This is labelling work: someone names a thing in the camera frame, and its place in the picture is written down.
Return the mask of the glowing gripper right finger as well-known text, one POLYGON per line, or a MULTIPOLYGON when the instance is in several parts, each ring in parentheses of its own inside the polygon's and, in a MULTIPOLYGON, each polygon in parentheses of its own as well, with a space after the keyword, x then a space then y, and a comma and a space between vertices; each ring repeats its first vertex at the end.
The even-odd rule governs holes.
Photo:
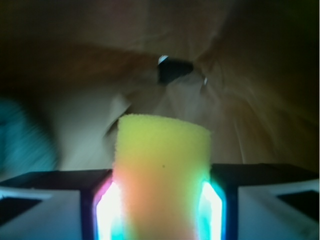
POLYGON ((210 168, 197 218, 201 240, 317 240, 319 174, 290 164, 210 168))

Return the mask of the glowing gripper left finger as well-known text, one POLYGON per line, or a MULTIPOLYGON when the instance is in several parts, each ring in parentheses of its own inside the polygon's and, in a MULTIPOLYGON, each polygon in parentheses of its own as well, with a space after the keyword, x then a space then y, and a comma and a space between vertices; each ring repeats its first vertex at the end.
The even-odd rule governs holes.
POLYGON ((28 172, 0 184, 3 240, 122 240, 110 169, 28 172))

